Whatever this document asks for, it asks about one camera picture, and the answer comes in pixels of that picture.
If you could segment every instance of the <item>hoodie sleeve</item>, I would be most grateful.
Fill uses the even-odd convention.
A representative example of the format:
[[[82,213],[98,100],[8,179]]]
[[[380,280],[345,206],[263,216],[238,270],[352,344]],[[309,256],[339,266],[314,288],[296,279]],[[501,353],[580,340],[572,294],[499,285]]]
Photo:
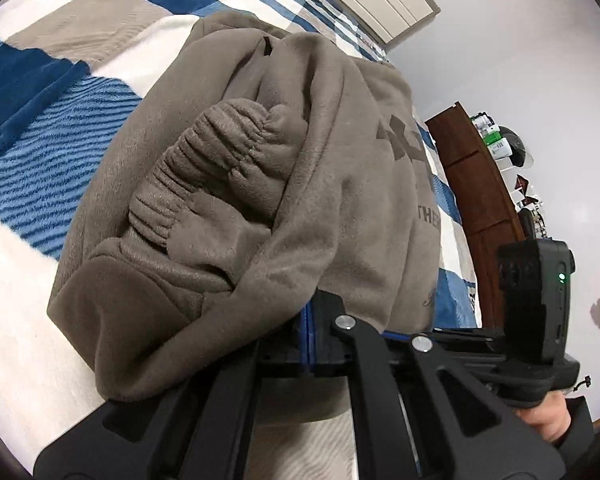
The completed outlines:
[[[589,407],[584,397],[567,399],[571,425],[567,433],[555,444],[567,468],[579,459],[593,442],[594,431]]]

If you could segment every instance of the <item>brown wooden furniture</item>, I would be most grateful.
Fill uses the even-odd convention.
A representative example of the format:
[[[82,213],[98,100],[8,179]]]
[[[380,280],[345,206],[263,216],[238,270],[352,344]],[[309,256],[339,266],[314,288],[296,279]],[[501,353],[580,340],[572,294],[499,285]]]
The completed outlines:
[[[524,240],[509,192],[491,153],[460,103],[426,121],[456,196],[478,281],[482,325],[502,327],[496,250]]]

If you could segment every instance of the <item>hand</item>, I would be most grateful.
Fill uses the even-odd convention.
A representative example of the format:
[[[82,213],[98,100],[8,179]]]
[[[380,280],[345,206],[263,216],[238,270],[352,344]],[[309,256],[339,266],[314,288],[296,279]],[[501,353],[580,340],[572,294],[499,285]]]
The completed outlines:
[[[549,392],[542,404],[528,410],[516,410],[516,415],[547,442],[558,440],[571,425],[571,415],[561,392]]]

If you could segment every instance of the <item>plaid bedspread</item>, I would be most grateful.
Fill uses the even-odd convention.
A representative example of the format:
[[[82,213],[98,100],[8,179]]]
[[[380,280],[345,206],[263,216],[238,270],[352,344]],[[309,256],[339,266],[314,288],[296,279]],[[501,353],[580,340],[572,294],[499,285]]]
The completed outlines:
[[[75,208],[112,136],[176,57],[193,23],[252,12],[330,38],[351,56],[385,52],[333,0],[3,0],[0,222],[59,258]],[[418,120],[442,229],[437,326],[480,324],[475,273],[453,193]]]

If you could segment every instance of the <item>screw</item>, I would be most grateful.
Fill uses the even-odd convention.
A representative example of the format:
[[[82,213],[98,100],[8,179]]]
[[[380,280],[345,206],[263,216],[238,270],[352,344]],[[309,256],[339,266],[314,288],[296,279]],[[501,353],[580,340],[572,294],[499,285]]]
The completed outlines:
[[[353,327],[355,327],[355,325],[355,318],[347,316],[346,314],[344,316],[338,316],[336,318],[336,326],[344,330],[351,330]]]
[[[411,340],[411,346],[418,352],[428,352],[433,348],[433,343],[428,337],[418,335]]]

